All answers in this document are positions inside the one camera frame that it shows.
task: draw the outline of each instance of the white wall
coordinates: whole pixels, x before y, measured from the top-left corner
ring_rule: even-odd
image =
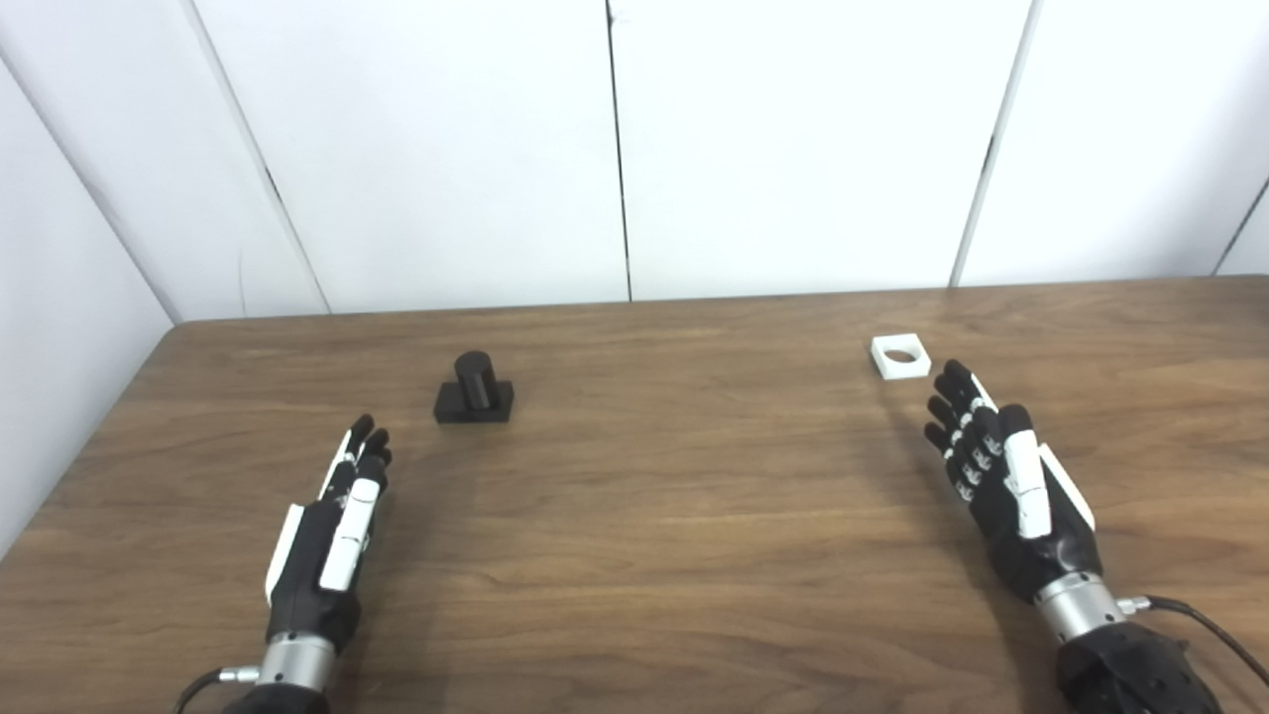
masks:
[[[187,0],[5,0],[0,51],[178,320],[326,311]]]
[[[1266,274],[1269,273],[1269,198],[1261,195],[1246,226],[1239,233],[1237,242],[1221,264],[1220,274]]]
[[[198,8],[335,311],[627,298],[602,0]]]
[[[947,284],[1029,3],[614,3],[634,298]]]
[[[0,66],[0,554],[171,326]]]
[[[1263,0],[1046,3],[962,284],[1208,274],[1265,127]]]

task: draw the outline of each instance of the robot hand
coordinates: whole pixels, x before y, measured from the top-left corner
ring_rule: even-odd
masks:
[[[1129,615],[1150,599],[1115,600],[1101,581],[1093,512],[1027,411],[996,410],[978,379],[952,360],[929,402],[925,438],[970,503],[987,561],[1005,587],[1034,604],[1061,643],[1057,684],[1077,714],[1218,714],[1180,644]]]
[[[387,490],[388,434],[363,416],[348,430],[317,500],[292,506],[265,576],[269,625],[259,666],[213,670],[190,685],[174,711],[207,684],[254,682],[225,714],[329,714],[326,680],[357,632],[357,577],[374,506]]]
[[[1096,528],[1080,490],[1030,417],[1011,405],[996,411],[964,365],[952,360],[934,388],[925,438],[947,464],[948,478],[970,503],[987,539],[987,558],[1015,596],[1034,601],[1066,576],[1101,576]]]

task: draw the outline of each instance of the black peg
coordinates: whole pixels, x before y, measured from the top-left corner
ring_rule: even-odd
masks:
[[[483,351],[466,351],[454,360],[458,382],[444,383],[433,415],[440,425],[506,422],[511,419],[515,391],[497,382],[494,361]]]

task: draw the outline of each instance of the silver cylinder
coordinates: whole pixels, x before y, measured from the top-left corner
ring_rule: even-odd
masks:
[[[1127,620],[1119,604],[1094,573],[1070,573],[1044,586],[1036,605],[1058,642]]]
[[[335,646],[326,638],[282,633],[269,640],[255,686],[286,684],[320,692],[334,665]]]

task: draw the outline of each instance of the black base block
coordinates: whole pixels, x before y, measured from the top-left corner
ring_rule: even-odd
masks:
[[[437,416],[438,425],[509,422],[511,420],[511,402],[514,401],[515,391],[511,389],[511,383],[497,383],[497,407],[468,410],[458,383],[444,383],[440,386],[440,393],[437,394],[437,406],[431,413]]]

